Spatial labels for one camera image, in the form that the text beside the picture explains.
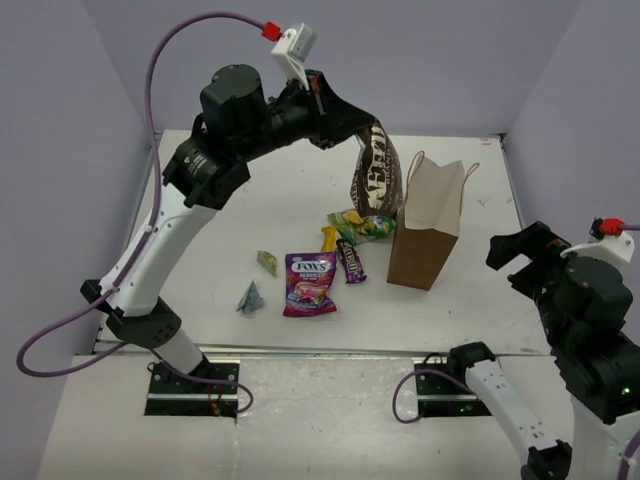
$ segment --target white floor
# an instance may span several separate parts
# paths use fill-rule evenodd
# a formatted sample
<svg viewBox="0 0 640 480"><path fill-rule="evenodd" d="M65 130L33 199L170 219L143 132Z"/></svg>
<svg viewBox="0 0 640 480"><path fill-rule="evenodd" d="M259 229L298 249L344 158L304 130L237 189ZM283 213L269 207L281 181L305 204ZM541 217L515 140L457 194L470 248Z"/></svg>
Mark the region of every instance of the white floor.
<svg viewBox="0 0 640 480"><path fill-rule="evenodd" d="M513 480L517 458L490 417L397 423L409 359L243 360L254 407L231 419L144 417L147 356L69 377L39 480ZM549 357L503 357L528 405L571 441L568 394ZM415 415L413 383L400 398Z"/></svg>
<svg viewBox="0 0 640 480"><path fill-rule="evenodd" d="M187 136L186 131L165 132L165 163ZM351 206L348 192L358 156L353 139L328 151L301 141L249 165L251 181L200 232L165 284L162 297L182 316L196 342L423 352L483 340L496 353L548 353L533 304L507 282L516 266L494 272L484 264L491 236L520 229L498 140L392 138L404 173L418 150L439 163L480 163L465 190L461 238L433 289L423 292L386 283L389 238L358 247L368 275L364 284L346 285L339 267L331 289L337 313L312 319L282 316L284 255L320 248L326 214ZM150 204L147 191L138 225ZM278 257L279 278L258 266L256 250ZM252 280L266 308L247 317L235 310ZM101 340L114 337L105 331Z"/></svg>

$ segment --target brown paper bag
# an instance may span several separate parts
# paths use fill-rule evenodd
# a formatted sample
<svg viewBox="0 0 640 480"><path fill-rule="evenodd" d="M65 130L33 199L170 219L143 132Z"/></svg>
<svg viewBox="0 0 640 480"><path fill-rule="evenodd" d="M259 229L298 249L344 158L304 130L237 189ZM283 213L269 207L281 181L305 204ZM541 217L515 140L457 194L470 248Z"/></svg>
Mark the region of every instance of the brown paper bag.
<svg viewBox="0 0 640 480"><path fill-rule="evenodd" d="M440 167L418 152L407 174L398 212L387 282L429 290L460 236L465 174L461 161Z"/></svg>

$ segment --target purple wall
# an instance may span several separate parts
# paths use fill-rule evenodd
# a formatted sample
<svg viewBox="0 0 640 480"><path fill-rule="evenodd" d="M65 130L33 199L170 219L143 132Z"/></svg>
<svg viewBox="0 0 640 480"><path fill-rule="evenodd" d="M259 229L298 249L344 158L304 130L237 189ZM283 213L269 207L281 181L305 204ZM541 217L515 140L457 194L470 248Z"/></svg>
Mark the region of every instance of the purple wall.
<svg viewBox="0 0 640 480"><path fill-rule="evenodd" d="M525 219L575 243L594 216L640 223L638 25L637 0L585 0L507 136ZM639 257L625 272L636 297ZM627 320L640 341L640 300Z"/></svg>
<svg viewBox="0 0 640 480"><path fill-rule="evenodd" d="M3 1L0 15L0 478L35 478L64 379L15 367L19 345L83 304L78 289L123 246L146 137L79 0ZM52 335L29 363L69 365L96 318Z"/></svg>
<svg viewBox="0 0 640 480"><path fill-rule="evenodd" d="M151 51L178 20L228 9L304 21L319 34L307 61L334 90L378 115L395 133L485 135L507 131L580 0L84 0L138 109ZM218 68L249 63L265 91L284 86L271 45L228 20L197 25L161 58L156 82L162 126L190 128L198 94Z"/></svg>

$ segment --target brown chip bag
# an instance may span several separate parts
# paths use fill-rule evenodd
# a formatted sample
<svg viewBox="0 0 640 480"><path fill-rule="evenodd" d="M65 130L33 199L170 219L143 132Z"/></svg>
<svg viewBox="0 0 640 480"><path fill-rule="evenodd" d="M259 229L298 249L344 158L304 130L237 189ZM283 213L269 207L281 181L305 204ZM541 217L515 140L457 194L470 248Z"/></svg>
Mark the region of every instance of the brown chip bag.
<svg viewBox="0 0 640 480"><path fill-rule="evenodd" d="M360 157L351 182L351 199L361 217L382 215L395 219L402 206L400 159L378 120L360 131Z"/></svg>

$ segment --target red connector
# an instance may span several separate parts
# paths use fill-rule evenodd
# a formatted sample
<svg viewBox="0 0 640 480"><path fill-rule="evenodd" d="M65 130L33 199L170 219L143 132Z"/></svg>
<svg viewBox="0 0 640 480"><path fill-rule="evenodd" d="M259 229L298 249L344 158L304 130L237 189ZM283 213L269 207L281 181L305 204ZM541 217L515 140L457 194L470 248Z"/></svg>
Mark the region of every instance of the red connector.
<svg viewBox="0 0 640 480"><path fill-rule="evenodd" d="M262 36L272 42L277 42L280 39L282 29L273 22L267 22L262 29Z"/></svg>
<svg viewBox="0 0 640 480"><path fill-rule="evenodd" d="M622 228L620 228L625 223L619 218L605 218L602 220L602 225L600 225L600 233L603 235L613 235L614 237L619 237L622 235Z"/></svg>

